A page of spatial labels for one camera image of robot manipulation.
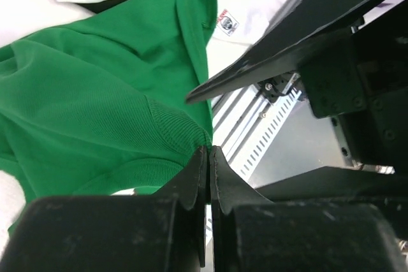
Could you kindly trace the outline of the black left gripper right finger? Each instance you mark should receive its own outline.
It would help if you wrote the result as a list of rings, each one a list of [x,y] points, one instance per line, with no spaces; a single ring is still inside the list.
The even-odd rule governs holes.
[[[209,155],[216,271],[406,271],[407,199],[275,203]]]

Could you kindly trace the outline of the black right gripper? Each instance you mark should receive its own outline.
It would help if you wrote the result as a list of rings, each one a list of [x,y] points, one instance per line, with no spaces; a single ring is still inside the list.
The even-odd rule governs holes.
[[[384,0],[287,0],[241,58],[196,87],[187,103],[299,71],[313,114],[330,118],[350,166],[407,172],[407,8],[352,31]],[[256,188],[275,203],[407,199],[407,176],[321,167]]]

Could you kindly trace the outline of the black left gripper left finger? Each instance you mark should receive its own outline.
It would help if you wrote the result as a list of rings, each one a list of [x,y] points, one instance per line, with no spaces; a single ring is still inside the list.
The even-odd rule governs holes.
[[[23,212],[2,271],[199,271],[208,153],[149,196],[44,197]]]

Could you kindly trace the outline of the green tank top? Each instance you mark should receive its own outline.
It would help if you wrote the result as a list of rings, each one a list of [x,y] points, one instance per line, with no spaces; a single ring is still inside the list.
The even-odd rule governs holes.
[[[217,0],[128,0],[1,48],[1,169],[25,200],[151,193],[212,142]]]

